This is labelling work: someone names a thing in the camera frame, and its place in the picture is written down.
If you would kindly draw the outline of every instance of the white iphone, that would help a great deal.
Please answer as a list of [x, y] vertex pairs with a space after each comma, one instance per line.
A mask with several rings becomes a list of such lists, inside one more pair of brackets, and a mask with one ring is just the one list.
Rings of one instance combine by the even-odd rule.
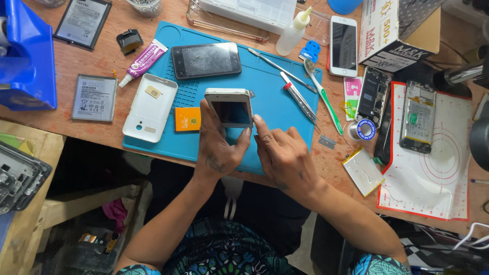
[[331, 16], [330, 73], [344, 77], [357, 76], [356, 20]]
[[207, 88], [204, 97], [225, 128], [253, 128], [249, 91]]

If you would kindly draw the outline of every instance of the white plastic bottle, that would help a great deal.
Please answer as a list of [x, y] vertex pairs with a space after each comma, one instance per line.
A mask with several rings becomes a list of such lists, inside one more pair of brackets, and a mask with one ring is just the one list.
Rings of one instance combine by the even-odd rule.
[[286, 27], [284, 32], [280, 36], [275, 45], [275, 50], [282, 56], [289, 55], [294, 47], [301, 41], [304, 33], [306, 32], [306, 26], [309, 24], [309, 13], [311, 13], [312, 7], [309, 7], [307, 11], [301, 11], [294, 18], [292, 25]]

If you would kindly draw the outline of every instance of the tube of glue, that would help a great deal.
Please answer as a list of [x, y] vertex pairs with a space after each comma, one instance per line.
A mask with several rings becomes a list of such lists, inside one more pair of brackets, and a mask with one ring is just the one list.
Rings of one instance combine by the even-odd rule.
[[124, 79], [122, 79], [119, 87], [122, 88], [129, 83], [129, 81], [142, 76], [156, 62], [156, 60], [167, 51], [167, 47], [160, 41], [153, 39], [151, 44], [144, 49], [136, 60], [134, 60], [129, 69], [127, 69], [127, 74], [124, 76]]

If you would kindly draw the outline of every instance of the wooden workbench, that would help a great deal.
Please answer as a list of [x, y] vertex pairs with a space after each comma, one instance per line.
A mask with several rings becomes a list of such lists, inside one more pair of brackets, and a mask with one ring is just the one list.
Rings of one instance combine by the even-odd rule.
[[[32, 8], [44, 21], [56, 29], [61, 17], [67, 7], [67, 4], [60, 8], [50, 9], [45, 8], [34, 0], [25, 0], [26, 4]], [[0, 106], [0, 117], [11, 120], [17, 123], [25, 124], [42, 130], [58, 133], [65, 136], [76, 137], [91, 142], [100, 143], [103, 145], [125, 149], [122, 147], [122, 127], [126, 120], [131, 107], [136, 89], [139, 85], [139, 80], [131, 81], [124, 88], [118, 89], [115, 105], [113, 123], [70, 120], [71, 109], [73, 104], [73, 96], [75, 91], [76, 77], [79, 73], [94, 74], [102, 76], [112, 76], [111, 70], [118, 72], [118, 77], [121, 79], [125, 75], [125, 71], [134, 58], [149, 44], [155, 35], [156, 27], [159, 21], [168, 21], [184, 27], [191, 27], [185, 17], [188, 0], [162, 0], [163, 12], [155, 19], [146, 19], [140, 17], [125, 0], [115, 0], [112, 2], [112, 9], [107, 17], [105, 25], [100, 33], [100, 37], [95, 45], [94, 51], [89, 51], [83, 48], [67, 45], [64, 42], [55, 41], [55, 62], [56, 62], [56, 79], [57, 79], [57, 94], [58, 94], [58, 109], [54, 111], [33, 111], [33, 112], [11, 112], [6, 107]], [[328, 15], [335, 15], [327, 1], [322, 1], [315, 6], [315, 9]], [[347, 16], [358, 21], [358, 29], [360, 30], [361, 6], [352, 14]], [[136, 50], [135, 54], [124, 56], [119, 51], [119, 45], [115, 37], [123, 33], [129, 28], [137, 29], [141, 34], [145, 44]], [[228, 35], [219, 32], [211, 32], [200, 29], [202, 32], [210, 33], [215, 36], [222, 37], [227, 40], [236, 41], [238, 43], [257, 48], [259, 50], [276, 53], [275, 42], [278, 36], [272, 34], [267, 43], [259, 43], [249, 39]], [[475, 39], [477, 33], [472, 25], [469, 25], [450, 15], [442, 15], [442, 40], [451, 44], [452, 47], [460, 52], [465, 52], [475, 47]], [[288, 56], [293, 60], [298, 60], [300, 48], [305, 43], [303, 40], [299, 43], [294, 51]], [[328, 91], [328, 97], [332, 102], [333, 108], [338, 114], [342, 114], [339, 108], [340, 101], [343, 100], [343, 78], [334, 77], [326, 71], [326, 56], [328, 47], [325, 47], [319, 57], [316, 67], [323, 69], [326, 73], [322, 80], [322, 86]], [[449, 48], [444, 45], [440, 46], [440, 54], [435, 57], [446, 62], [457, 62], [461, 60]], [[482, 93], [487, 90], [470, 83], [470, 88], [473, 91], [474, 111], [477, 103], [482, 97]], [[323, 102], [319, 102], [317, 116], [322, 117], [327, 114], [326, 107]], [[345, 123], [345, 116], [339, 115], [341, 124]], [[345, 159], [345, 155], [351, 153], [351, 149], [345, 143], [334, 129], [330, 119], [322, 119], [318, 125], [323, 129], [323, 134], [334, 139], [337, 144], [334, 150], [326, 148], [317, 143], [319, 133], [314, 132], [314, 137], [311, 146], [311, 155], [316, 166], [316, 170], [320, 176], [325, 178], [330, 184], [342, 192], [352, 196], [358, 201], [365, 204], [368, 208], [377, 213], [402, 218], [405, 220], [418, 222], [441, 229], [450, 230], [453, 232], [464, 233], [468, 231], [472, 222], [481, 222], [489, 224], [489, 215], [481, 210], [482, 203], [489, 199], [489, 185], [487, 184], [469, 184], [470, 194], [470, 221], [439, 221], [430, 218], [414, 216], [405, 213], [399, 213], [389, 210], [376, 208], [377, 192], [372, 192], [367, 198], [363, 198], [349, 175], [341, 165], [341, 161]], [[349, 140], [349, 143], [355, 148], [358, 143]], [[372, 153], [374, 142], [363, 144], [367, 151]], [[164, 157], [161, 155], [151, 155], [156, 158], [170, 160], [173, 162], [194, 165], [186, 160], [178, 160], [174, 158]], [[268, 179], [264, 176], [241, 173], [238, 171], [231, 174], [234, 177], [246, 179], [256, 183], [268, 184]], [[469, 166], [469, 178], [489, 180], [489, 173], [483, 171], [473, 160]], [[487, 235], [489, 230], [477, 229], [475, 235]]]

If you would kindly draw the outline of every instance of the black pants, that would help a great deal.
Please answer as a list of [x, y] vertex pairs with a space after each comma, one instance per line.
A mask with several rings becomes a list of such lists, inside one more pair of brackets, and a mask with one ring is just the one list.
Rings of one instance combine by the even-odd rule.
[[[154, 159], [148, 179], [153, 185], [153, 200], [144, 223], [158, 215], [183, 190], [194, 174], [192, 167]], [[221, 180], [195, 219], [224, 218], [227, 202]], [[280, 256], [294, 253], [301, 244], [302, 225], [311, 211], [282, 191], [261, 184], [244, 182], [233, 221], [264, 238]]]

